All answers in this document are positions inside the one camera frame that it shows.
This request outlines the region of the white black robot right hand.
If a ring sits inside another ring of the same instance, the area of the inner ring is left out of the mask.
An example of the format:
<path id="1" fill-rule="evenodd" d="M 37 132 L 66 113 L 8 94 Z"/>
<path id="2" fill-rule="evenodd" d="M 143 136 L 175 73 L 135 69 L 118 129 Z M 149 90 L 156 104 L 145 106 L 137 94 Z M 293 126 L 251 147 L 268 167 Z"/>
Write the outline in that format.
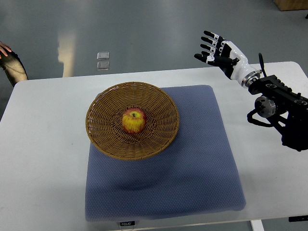
<path id="1" fill-rule="evenodd" d="M 194 55 L 197 60 L 219 67 L 228 79 L 237 81 L 243 88 L 260 79 L 261 71 L 252 67 L 244 53 L 231 41 L 210 31 L 204 31 L 201 40 L 203 50 Z"/>

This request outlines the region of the bystander human hand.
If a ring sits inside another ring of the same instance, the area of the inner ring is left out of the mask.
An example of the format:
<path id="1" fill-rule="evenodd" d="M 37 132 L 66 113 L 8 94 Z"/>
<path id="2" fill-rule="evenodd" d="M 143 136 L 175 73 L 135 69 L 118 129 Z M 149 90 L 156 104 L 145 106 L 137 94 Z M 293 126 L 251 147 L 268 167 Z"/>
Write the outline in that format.
<path id="1" fill-rule="evenodd" d="M 3 56 L 8 57 L 8 54 L 10 52 L 12 52 L 10 46 L 0 41 L 0 58 L 2 58 Z"/>

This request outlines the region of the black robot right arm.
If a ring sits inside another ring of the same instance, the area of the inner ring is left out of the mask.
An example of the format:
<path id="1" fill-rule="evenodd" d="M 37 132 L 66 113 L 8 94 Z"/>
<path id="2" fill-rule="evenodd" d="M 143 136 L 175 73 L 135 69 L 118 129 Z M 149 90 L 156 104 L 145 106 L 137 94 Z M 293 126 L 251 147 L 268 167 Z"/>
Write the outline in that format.
<path id="1" fill-rule="evenodd" d="M 294 93 L 275 75 L 266 75 L 263 56 L 258 54 L 262 78 L 253 77 L 246 86 L 255 100 L 247 121 L 257 126 L 274 127 L 282 136 L 283 146 L 297 151 L 308 149 L 308 99 Z"/>

